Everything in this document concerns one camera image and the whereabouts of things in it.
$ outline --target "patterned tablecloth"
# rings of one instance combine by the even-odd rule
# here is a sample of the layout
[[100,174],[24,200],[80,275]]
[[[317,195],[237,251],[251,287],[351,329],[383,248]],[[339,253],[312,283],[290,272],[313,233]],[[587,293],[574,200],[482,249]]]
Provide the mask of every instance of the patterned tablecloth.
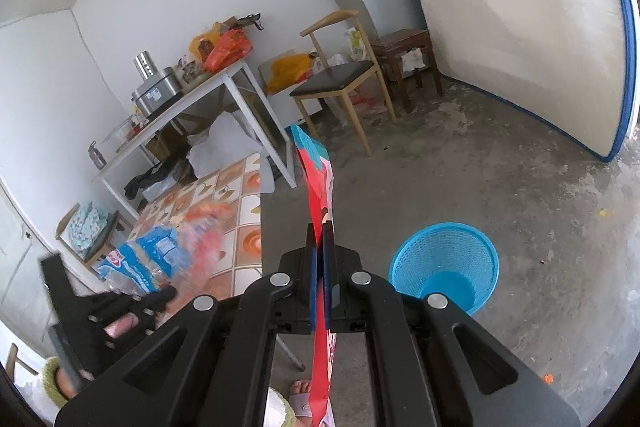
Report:
[[223,223],[220,259],[203,293],[217,299],[240,295],[262,276],[260,155],[257,153],[149,203],[129,240],[145,235],[153,227],[168,227],[172,218],[179,218],[201,201],[225,202],[232,211]]

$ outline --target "yellow plastic bag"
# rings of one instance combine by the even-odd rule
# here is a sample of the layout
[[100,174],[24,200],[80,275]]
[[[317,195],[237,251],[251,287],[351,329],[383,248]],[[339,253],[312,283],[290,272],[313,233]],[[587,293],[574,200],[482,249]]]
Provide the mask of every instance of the yellow plastic bag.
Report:
[[197,58],[199,58],[202,62],[207,60],[210,52],[213,51],[213,48],[220,40],[221,27],[222,24],[216,22],[213,25],[213,28],[211,28],[210,32],[198,35],[193,39],[193,41],[191,41],[191,44],[189,44],[189,51],[193,53]]
[[273,61],[273,78],[267,84],[267,93],[275,94],[293,84],[308,79],[313,60],[308,54],[288,55]]

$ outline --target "white table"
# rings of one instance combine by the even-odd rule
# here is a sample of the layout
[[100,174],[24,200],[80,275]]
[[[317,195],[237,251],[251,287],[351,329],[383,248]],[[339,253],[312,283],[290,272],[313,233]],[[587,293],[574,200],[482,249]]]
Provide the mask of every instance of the white table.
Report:
[[[256,120],[254,114],[251,112],[251,109],[249,108],[248,104],[244,101],[244,98],[242,97],[242,95],[240,94],[240,91],[238,90],[238,86],[236,86],[236,84],[234,83],[233,75],[238,73],[241,70],[249,79],[249,82],[254,88],[255,93],[260,97],[260,100],[262,100],[264,107],[267,109],[270,117],[273,119],[278,130],[280,131],[280,134],[282,134],[282,137],[284,138],[285,147],[286,147],[286,161],[283,161],[280,158],[277,151],[273,147],[273,144],[271,144],[271,142],[267,138],[267,135],[264,133],[262,127],[260,127],[260,124]],[[180,100],[178,100],[178,102],[174,103],[174,105],[172,105],[166,111],[164,111],[164,113],[158,116],[155,120],[148,123],[146,127],[142,131],[140,131],[137,135],[135,135],[129,142],[127,142],[127,144],[122,148],[122,150],[118,152],[116,157],[113,160],[111,160],[109,163],[107,163],[104,169],[100,171],[98,178],[102,181],[102,183],[104,183],[104,185],[107,187],[110,193],[113,194],[113,197],[120,202],[120,204],[124,207],[124,209],[126,209],[126,211],[129,214],[131,214],[131,217],[133,217],[134,221],[138,220],[138,218],[140,217],[140,214],[135,210],[135,208],[133,208],[133,206],[131,206],[129,201],[122,194],[120,194],[120,192],[118,192],[116,188],[113,187],[113,185],[110,184],[110,182],[107,179],[108,175],[110,174],[110,172],[113,171],[114,168],[116,168],[120,163],[123,162],[124,158],[129,156],[138,147],[144,145],[144,143],[147,140],[149,140],[151,137],[153,137],[153,135],[157,131],[161,130],[165,125],[167,125],[172,119],[178,116],[182,111],[187,110],[187,108],[190,107],[191,104],[193,104],[194,102],[201,99],[203,96],[205,96],[206,94],[210,93],[211,91],[213,91],[214,89],[220,86],[225,86],[226,89],[228,89],[229,93],[231,93],[231,96],[234,97],[234,100],[238,104],[238,107],[242,111],[242,114],[247,119],[247,122],[254,130],[256,136],[258,137],[258,139],[260,140],[264,148],[269,153],[269,156],[271,156],[271,158],[273,159],[273,162],[276,164],[276,167],[280,170],[280,172],[282,172],[284,179],[286,179],[290,187],[293,188],[296,186],[296,179],[293,172],[294,161],[293,161],[292,143],[289,138],[289,135],[286,133],[286,131],[284,130],[284,127],[282,126],[282,124],[278,120],[278,117],[276,116],[273,109],[271,108],[271,105],[267,101],[267,98],[262,92],[262,89],[260,89],[260,86],[258,85],[258,82],[254,77],[254,74],[249,69],[249,66],[247,66],[247,63],[244,60],[239,60],[238,62],[233,63],[231,66],[229,66],[225,70],[222,70],[219,73],[216,73],[211,78],[209,78],[208,80],[200,84],[198,87],[194,88],[192,91],[185,94]]]

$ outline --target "black chair seat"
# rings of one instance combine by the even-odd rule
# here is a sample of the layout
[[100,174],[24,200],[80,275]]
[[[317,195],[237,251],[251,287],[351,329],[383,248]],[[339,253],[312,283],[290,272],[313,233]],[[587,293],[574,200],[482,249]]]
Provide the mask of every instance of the black chair seat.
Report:
[[312,76],[304,84],[291,91],[290,95],[318,94],[344,89],[372,66],[373,62],[370,60],[347,62],[346,64],[332,66]]

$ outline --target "red plastic packaging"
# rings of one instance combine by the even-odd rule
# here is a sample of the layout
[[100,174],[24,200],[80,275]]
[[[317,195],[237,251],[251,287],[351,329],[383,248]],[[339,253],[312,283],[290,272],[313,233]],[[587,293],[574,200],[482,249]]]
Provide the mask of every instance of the red plastic packaging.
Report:
[[244,30],[229,30],[224,33],[204,61],[204,69],[210,73],[218,73],[245,58],[254,48]]

